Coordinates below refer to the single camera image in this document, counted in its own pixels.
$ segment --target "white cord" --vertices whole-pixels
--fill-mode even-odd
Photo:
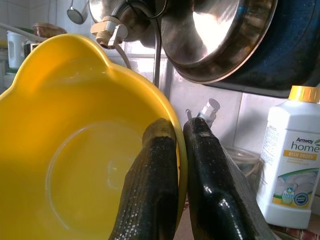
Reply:
[[[129,59],[128,59],[125,51],[123,51],[123,49],[122,49],[118,44],[115,45],[115,50],[116,50],[116,51],[120,54],[120,56],[122,57],[125,65],[126,65],[126,67],[127,67],[128,69],[132,69],[132,68],[131,68],[131,64],[130,64],[130,62],[129,62]]]
[[[27,37],[29,40],[33,40],[33,41],[43,42],[44,40],[47,40],[47,38],[45,38],[45,37],[33,35],[31,33],[23,31],[19,28],[4,24],[3,22],[0,22],[0,29],[5,29],[8,31],[23,35],[23,36]]]

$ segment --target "yellow plastic bowl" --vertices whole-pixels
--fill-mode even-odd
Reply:
[[[86,37],[40,44],[0,96],[0,239],[108,239],[142,134],[160,117],[177,136],[178,224],[186,147],[168,100]]]

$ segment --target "dish drops bottle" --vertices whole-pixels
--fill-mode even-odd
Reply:
[[[292,86],[289,99],[269,110],[256,197],[269,224],[308,228],[320,177],[319,101],[319,87]]]

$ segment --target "yellow bottle cap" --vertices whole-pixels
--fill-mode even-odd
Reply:
[[[319,103],[320,87],[292,86],[289,100],[308,103]]]

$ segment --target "white ceramic tile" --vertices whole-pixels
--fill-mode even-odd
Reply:
[[[67,0],[57,0],[56,25],[67,30],[67,9],[70,2]]]
[[[188,120],[186,110],[196,117],[210,98],[220,103],[220,110],[211,127],[212,132],[223,145],[233,145],[241,103],[241,92],[214,88],[185,80],[175,70],[172,79],[170,102],[181,125]]]
[[[315,194],[320,197],[320,183],[318,183],[318,186],[316,187]]]
[[[234,146],[261,153],[269,109],[285,99],[243,93],[236,126]]]
[[[125,44],[125,53],[129,56],[133,55],[144,55],[144,56],[153,56],[155,54],[154,47],[145,47],[142,43],[138,41],[126,42]],[[161,49],[161,55],[165,56],[165,51]]]
[[[316,215],[320,215],[320,197],[314,196],[313,203],[311,206],[311,212]]]
[[[113,56],[113,57],[109,57],[109,60],[114,64],[118,64],[120,66],[126,67],[125,62],[121,57]]]
[[[8,24],[8,3],[0,0],[0,22]],[[7,40],[7,31],[0,28],[0,40]]]
[[[30,11],[28,7],[14,5],[8,2],[9,25],[30,28]]]
[[[159,78],[159,90],[166,96],[167,99],[170,99],[171,86],[174,77],[174,67],[171,62],[166,59],[163,69],[160,68],[160,78]]]
[[[50,1],[50,9],[49,9],[49,23],[57,25],[58,23],[58,15],[56,7],[58,6],[58,2],[56,0]]]
[[[30,9],[33,9],[48,3],[49,3],[49,0],[29,0],[29,7]]]
[[[69,6],[67,6],[66,9],[58,9],[58,11],[60,13],[63,13],[65,15],[67,15],[67,9]],[[81,25],[76,24],[74,22],[72,22],[68,17],[66,17],[66,31],[68,33],[76,33],[76,34],[81,34],[87,37],[90,37],[91,33],[90,33],[90,28],[92,26],[92,17],[91,14],[89,13],[89,7],[88,5],[86,6],[86,10],[88,11],[88,16],[85,20],[85,22]]]
[[[11,3],[13,5],[18,5],[21,7],[29,8],[30,6],[30,0],[7,0],[8,3]]]
[[[48,22],[48,3],[30,9],[30,26],[37,22]]]
[[[154,58],[153,57],[144,57],[144,58],[129,58],[132,70],[141,74],[143,77],[148,79],[150,82],[153,82],[154,79]],[[162,58],[160,61],[160,76],[163,78],[167,68],[167,59]]]

